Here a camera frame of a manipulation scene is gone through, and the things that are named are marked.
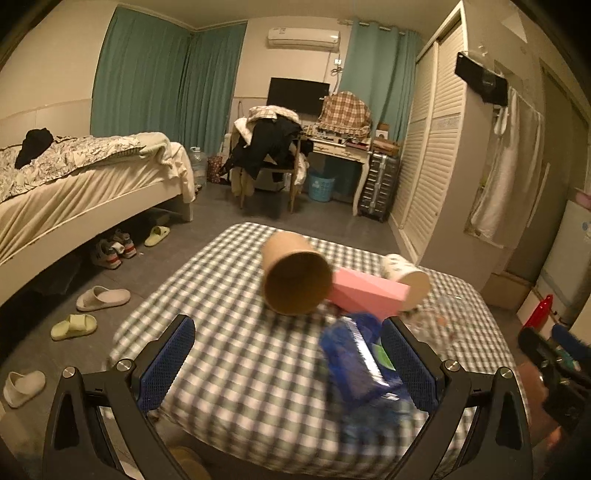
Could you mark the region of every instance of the floor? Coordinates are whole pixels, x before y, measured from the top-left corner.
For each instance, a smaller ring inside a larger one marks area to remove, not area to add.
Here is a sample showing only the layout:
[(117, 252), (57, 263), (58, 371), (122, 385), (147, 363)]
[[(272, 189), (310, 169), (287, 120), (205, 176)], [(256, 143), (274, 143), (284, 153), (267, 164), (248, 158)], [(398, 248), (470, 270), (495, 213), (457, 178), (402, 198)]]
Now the floor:
[[(102, 368), (111, 348), (113, 334), (122, 321), (175, 270), (226, 228), (240, 222), (257, 222), (316, 236), (350, 247), (379, 254), (398, 252), (387, 223), (353, 217), (351, 205), (340, 202), (318, 203), (307, 196), (298, 197), (295, 212), (287, 210), (286, 193), (256, 192), (238, 208), (230, 188), (208, 184), (194, 205), (194, 220), (171, 221), (171, 234), (153, 248), (141, 245), (150, 229), (146, 215), (128, 221), (138, 255), (124, 260), (114, 271), (97, 270), (85, 262), (65, 296), (42, 297), (22, 291), (0, 307), (0, 378), (10, 371), (42, 370), (47, 377), (45, 390), (17, 410), (9, 411), (0, 425), (7, 445), (27, 466), (33, 478), (39, 478), (40, 455), (53, 395), (60, 374), (74, 365), (82, 372)], [(89, 247), (81, 247), (86, 252)], [(92, 335), (53, 342), (51, 327), (76, 312), (76, 299), (94, 285), (126, 288), (131, 300), (124, 306), (100, 310), (93, 315), (98, 329)]]

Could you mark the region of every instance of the curtain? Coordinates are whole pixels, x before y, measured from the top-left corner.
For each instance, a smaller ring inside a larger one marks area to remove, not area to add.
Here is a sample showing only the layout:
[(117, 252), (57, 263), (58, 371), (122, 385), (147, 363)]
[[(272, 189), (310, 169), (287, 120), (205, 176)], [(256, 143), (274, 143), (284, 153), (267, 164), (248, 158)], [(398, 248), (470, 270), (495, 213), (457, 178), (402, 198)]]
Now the curtain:
[(215, 153), (228, 115), (246, 24), (190, 32), (117, 7), (100, 51), (90, 133), (163, 132)]
[(181, 84), (179, 142), (219, 151), (226, 127), (246, 24), (196, 32)]
[(163, 132), (178, 138), (178, 100), (191, 32), (117, 7), (100, 51), (90, 133)]
[(380, 122), (388, 124), (390, 140), (402, 141), (406, 135), (420, 43), (412, 30), (401, 35), (395, 27), (380, 30), (375, 22), (353, 24), (339, 90), (353, 92), (367, 104), (374, 130)]

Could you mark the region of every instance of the louvered door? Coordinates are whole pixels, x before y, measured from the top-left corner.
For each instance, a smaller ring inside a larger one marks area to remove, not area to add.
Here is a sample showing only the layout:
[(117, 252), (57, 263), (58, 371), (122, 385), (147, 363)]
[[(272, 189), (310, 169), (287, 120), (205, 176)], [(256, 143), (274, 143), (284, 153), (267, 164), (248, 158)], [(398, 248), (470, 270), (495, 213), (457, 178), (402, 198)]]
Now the louvered door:
[(456, 159), (466, 84), (454, 70), (457, 53), (464, 49), (462, 25), (457, 24), (439, 45), (433, 117), (417, 186), (403, 219), (404, 232), (419, 257), (437, 223)]
[(435, 62), (435, 48), (431, 47), (417, 63), (415, 75), (415, 90), (411, 107), (410, 120), (401, 155), (401, 171), (396, 194), (396, 201), (392, 208), (394, 221), (402, 225), (411, 201), (411, 192), (416, 184), (416, 177), (420, 169), (421, 152), (427, 136), (427, 116), (431, 102), (433, 88), (433, 67)]

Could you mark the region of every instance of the sneaker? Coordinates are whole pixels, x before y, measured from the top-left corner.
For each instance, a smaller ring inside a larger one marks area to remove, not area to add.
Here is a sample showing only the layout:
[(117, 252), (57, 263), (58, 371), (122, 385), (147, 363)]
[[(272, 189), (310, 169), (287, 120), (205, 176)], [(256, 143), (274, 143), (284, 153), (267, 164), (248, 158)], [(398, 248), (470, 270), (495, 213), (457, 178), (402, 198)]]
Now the sneaker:
[(119, 252), (123, 258), (131, 258), (137, 253), (135, 250), (134, 241), (131, 239), (128, 233), (117, 229), (115, 230), (112, 239), (114, 242), (123, 245), (123, 253)]
[(95, 249), (90, 253), (90, 260), (95, 265), (109, 270), (114, 270), (121, 265), (117, 252), (104, 238), (96, 244)]

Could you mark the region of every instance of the wooden chair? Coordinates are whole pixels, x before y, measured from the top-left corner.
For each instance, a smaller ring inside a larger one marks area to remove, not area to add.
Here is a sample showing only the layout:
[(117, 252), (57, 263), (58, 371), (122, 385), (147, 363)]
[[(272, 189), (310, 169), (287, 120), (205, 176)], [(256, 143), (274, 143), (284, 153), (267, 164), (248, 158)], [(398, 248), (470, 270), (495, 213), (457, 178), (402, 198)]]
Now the wooden chair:
[[(301, 147), (301, 138), (297, 141), (297, 148), (295, 149), (295, 160), (294, 160), (294, 167), (293, 168), (267, 168), (264, 167), (265, 170), (270, 171), (271, 173), (291, 173), (291, 183), (290, 183), (290, 213), (294, 213), (294, 205), (296, 203), (295, 199), (298, 194), (296, 189), (296, 172), (297, 172), (297, 158), (300, 156), (300, 147)], [(246, 197), (244, 188), (242, 189), (242, 193), (240, 195), (240, 208), (244, 207), (244, 198)]]

